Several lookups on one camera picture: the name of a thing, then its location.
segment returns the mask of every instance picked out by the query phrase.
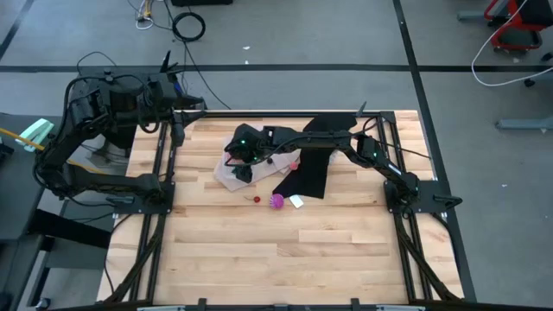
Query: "black cloth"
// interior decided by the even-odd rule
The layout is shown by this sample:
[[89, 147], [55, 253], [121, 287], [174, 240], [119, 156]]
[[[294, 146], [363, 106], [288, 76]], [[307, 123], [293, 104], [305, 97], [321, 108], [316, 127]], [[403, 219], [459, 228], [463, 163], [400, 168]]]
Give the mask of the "black cloth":
[[[357, 124], [355, 117], [345, 114], [325, 114], [315, 117], [303, 131], [349, 130]], [[327, 185], [328, 159], [332, 150], [302, 149], [300, 165], [291, 171], [273, 194], [288, 198], [294, 194], [323, 199]]]

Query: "bracket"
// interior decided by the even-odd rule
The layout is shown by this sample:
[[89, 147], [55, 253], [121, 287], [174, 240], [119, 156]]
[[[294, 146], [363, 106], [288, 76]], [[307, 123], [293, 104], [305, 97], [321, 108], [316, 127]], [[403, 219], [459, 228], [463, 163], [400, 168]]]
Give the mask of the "bracket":
[[392, 213], [404, 213], [405, 209], [410, 209], [413, 213], [443, 213], [463, 201], [461, 198], [449, 195], [443, 183], [438, 181], [419, 181], [418, 189], [419, 200], [406, 206], [397, 201], [397, 190], [394, 184], [385, 181], [384, 191], [388, 210]]
[[173, 210], [173, 198], [175, 197], [175, 183], [162, 183], [165, 197], [159, 202], [141, 200], [135, 196], [112, 196], [106, 198], [115, 205], [114, 213], [118, 214], [168, 214]]

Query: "gray floor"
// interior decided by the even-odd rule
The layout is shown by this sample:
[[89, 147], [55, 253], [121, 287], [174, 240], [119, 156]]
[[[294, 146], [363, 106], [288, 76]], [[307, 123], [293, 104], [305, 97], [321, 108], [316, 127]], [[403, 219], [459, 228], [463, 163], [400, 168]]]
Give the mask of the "gray floor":
[[[0, 2], [0, 35], [7, 34], [22, 3]], [[492, 31], [485, 24], [457, 22], [455, 12], [487, 3], [402, 0], [419, 65], [470, 65]], [[207, 23], [204, 38], [189, 45], [199, 64], [407, 64], [389, 0], [236, 0], [193, 10]], [[154, 4], [154, 17], [167, 22], [162, 3]], [[523, 59], [486, 48], [478, 64], [537, 64], [553, 49], [551, 29], [543, 38], [544, 46]], [[93, 50], [121, 65], [157, 65], [168, 49], [182, 55], [172, 39], [162, 29], [136, 30], [125, 0], [35, 0], [0, 66], [73, 66]], [[85, 63], [106, 60], [94, 56]], [[62, 93], [74, 75], [0, 73], [0, 111], [60, 115]], [[409, 72], [204, 76], [236, 109], [357, 108], [365, 100], [367, 109], [418, 109]], [[518, 76], [481, 74], [493, 82]], [[220, 107], [197, 73], [186, 78], [192, 94], [204, 96], [211, 108]], [[422, 73], [422, 78], [452, 190], [464, 199], [457, 211], [478, 300], [553, 307], [553, 168], [548, 161], [553, 134], [494, 128], [502, 117], [553, 114], [552, 84], [486, 88], [471, 73]], [[45, 294], [54, 298], [55, 307], [91, 303], [100, 276], [100, 271], [60, 271]], [[69, 289], [90, 295], [68, 295]]]

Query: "wooden plank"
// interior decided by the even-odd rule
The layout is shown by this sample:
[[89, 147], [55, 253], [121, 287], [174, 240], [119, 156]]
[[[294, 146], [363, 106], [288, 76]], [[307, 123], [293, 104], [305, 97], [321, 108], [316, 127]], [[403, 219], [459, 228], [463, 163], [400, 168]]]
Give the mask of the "wooden plank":
[[[427, 155], [417, 112], [396, 111], [396, 119], [402, 146]], [[201, 297], [210, 304], [349, 304], [352, 297], [361, 303], [407, 302], [393, 219], [385, 207], [385, 178], [378, 172], [338, 154], [328, 167], [324, 200], [303, 197], [300, 209], [286, 200], [279, 211], [268, 208], [268, 199], [282, 175], [233, 193], [213, 177], [225, 137], [238, 125], [301, 130], [308, 121], [207, 118], [186, 129], [187, 141], [176, 154], [175, 204], [165, 227], [156, 304], [195, 304]], [[360, 118], [351, 131], [364, 122]], [[378, 137], [376, 129], [367, 134]], [[156, 144], [157, 134], [137, 130], [127, 175], [151, 172]], [[404, 159], [419, 178], [432, 179], [428, 158], [404, 152]], [[248, 200], [254, 195], [262, 201]], [[417, 218], [429, 264], [462, 295], [447, 231], [429, 215]], [[111, 239], [107, 267], [116, 286], [134, 263], [142, 219], [132, 216]], [[139, 297], [145, 295], [145, 279]], [[98, 299], [109, 294], [104, 277]]]

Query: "black metal frame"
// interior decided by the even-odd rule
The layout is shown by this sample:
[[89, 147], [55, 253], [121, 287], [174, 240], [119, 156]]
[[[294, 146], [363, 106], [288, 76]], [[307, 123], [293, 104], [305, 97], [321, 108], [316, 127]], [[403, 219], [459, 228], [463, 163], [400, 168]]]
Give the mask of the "black metal frame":
[[[209, 111], [205, 117], [242, 117], [247, 122], [247, 118], [250, 117], [315, 117], [317, 115], [320, 115], [322, 113], [345, 113], [345, 114], [355, 114], [355, 111]], [[365, 112], [360, 117], [375, 117], [378, 122], [378, 135], [379, 140], [383, 143], [386, 142], [386, 135], [385, 135], [385, 126], [390, 127], [390, 133], [392, 138], [392, 144], [393, 144], [393, 152], [395, 153], [396, 159], [397, 159], [397, 165], [401, 168], [402, 171], [405, 171], [405, 163], [404, 163], [404, 157], [401, 150], [401, 143], [399, 140], [399, 133], [397, 130], [396, 125], [396, 119], [395, 114], [393, 111], [382, 111], [382, 112]], [[160, 135], [158, 139], [157, 144], [157, 151], [156, 151], [156, 158], [154, 163], [153, 172], [155, 174], [159, 174], [161, 169], [161, 163], [162, 163], [162, 153], [165, 146], [165, 136], [167, 133], [167, 125], [164, 125], [160, 129]], [[172, 183], [172, 177], [174, 175], [174, 168], [175, 168], [175, 152], [176, 147], [172, 144], [171, 150], [169, 152], [169, 159], [168, 159], [168, 166], [166, 169], [166, 175], [163, 182], [165, 183]], [[387, 156], [390, 158], [390, 148], [386, 150]], [[436, 166], [443, 167], [443, 163], [434, 163]], [[438, 184], [440, 187], [444, 188], [446, 187], [448, 190], [448, 184], [447, 180], [439, 181]], [[404, 273], [404, 281], [405, 281], [405, 290], [408, 297], [408, 303], [409, 305], [415, 307], [432, 307], [432, 309], [436, 310], [502, 310], [502, 309], [520, 309], [520, 310], [526, 310], [527, 307], [514, 307], [514, 306], [503, 306], [503, 305], [491, 305], [491, 304], [480, 304], [476, 303], [475, 301], [470, 302], [470, 300], [467, 301], [434, 301], [432, 300], [432, 291], [430, 288], [430, 278], [434, 280], [434, 284], [436, 284], [436, 277], [432, 277], [432, 274], [428, 273], [429, 266], [424, 262], [424, 265], [421, 266], [419, 264], [419, 274], [421, 275], [422, 288], [423, 288], [423, 299], [417, 299], [416, 297], [416, 291], [415, 286], [413, 283], [413, 275], [411, 271], [411, 265], [410, 265], [410, 255], [413, 257], [419, 257], [423, 259], [423, 248], [422, 243], [420, 239], [420, 233], [418, 231], [418, 224], [416, 222], [416, 217], [414, 217], [415, 213], [411, 214], [411, 217], [408, 217], [409, 220], [409, 228], [411, 232], [412, 244], [406, 245], [405, 237], [409, 238], [406, 233], [406, 229], [403, 225], [403, 217], [401, 213], [393, 213], [394, 219], [395, 219], [395, 225], [396, 225], [396, 232], [397, 232], [397, 239], [398, 239], [398, 247], [400, 251], [400, 257], [402, 262], [402, 269]], [[459, 249], [459, 245], [455, 243], [455, 241], [458, 241], [461, 236], [460, 232], [458, 230], [452, 231], [452, 227], [458, 228], [458, 224], [456, 223], [457, 219], [454, 216], [455, 210], [451, 209], [448, 211], [448, 221], [446, 222], [444, 219], [440, 218], [440, 216], [436, 215], [435, 213], [433, 216], [436, 217], [436, 219], [440, 220], [448, 229], [449, 234], [451, 236], [452, 240], [452, 246], [454, 250], [454, 256], [455, 261], [458, 260], [464, 260], [466, 262], [466, 258], [461, 258], [460, 256], [464, 257], [464, 250]], [[158, 221], [157, 221], [157, 228], [156, 237], [159, 238], [157, 243], [152, 243], [152, 240], [147, 243], [148, 239], [148, 233], [149, 233], [149, 227], [151, 225], [151, 216], [145, 215], [144, 221], [143, 221], [143, 228], [141, 230], [141, 235], [139, 239], [139, 247], [138, 247], [138, 253], [137, 253], [137, 261], [146, 261], [147, 257], [144, 257], [146, 255], [146, 248], [149, 247], [149, 250], [151, 251], [151, 246], [153, 245], [153, 250], [150, 252], [152, 254], [152, 260], [151, 260], [151, 267], [149, 271], [149, 280], [148, 280], [148, 287], [147, 287], [147, 294], [145, 300], [138, 300], [137, 299], [137, 293], [138, 293], [138, 284], [140, 283], [140, 276], [138, 270], [138, 276], [134, 279], [134, 282], [129, 285], [130, 287], [130, 300], [127, 302], [121, 302], [124, 298], [123, 292], [119, 292], [117, 297], [105, 301], [101, 304], [92, 305], [92, 306], [83, 306], [83, 307], [76, 307], [76, 308], [65, 308], [61, 310], [137, 310], [137, 308], [140, 307], [151, 307], [153, 306], [154, 301], [154, 293], [156, 289], [156, 278], [157, 278], [157, 270], [159, 266], [159, 261], [161, 257], [161, 241], [162, 241], [162, 235], [163, 235], [163, 229], [165, 225], [166, 215], [159, 215]], [[463, 265], [457, 265], [458, 271], [460, 275], [464, 274], [470, 274], [468, 270], [463, 270], [465, 267]], [[463, 291], [468, 292], [474, 292], [472, 283], [466, 283], [461, 282], [461, 286], [463, 287]], [[283, 310], [297, 310], [297, 311], [305, 311], [311, 310], [311, 311], [328, 311], [328, 310], [383, 310], [385, 309], [386, 305], [361, 305], [359, 304], [358, 298], [352, 299], [351, 305], [309, 305], [309, 306], [292, 306], [292, 305], [269, 305], [269, 306], [207, 306], [207, 301], [205, 299], [200, 299], [198, 305], [193, 306], [186, 306], [186, 309], [188, 310], [198, 310], [198, 311], [205, 311], [205, 310], [253, 310], [253, 309], [267, 309], [267, 310], [275, 310], [280, 311], [278, 309]]]

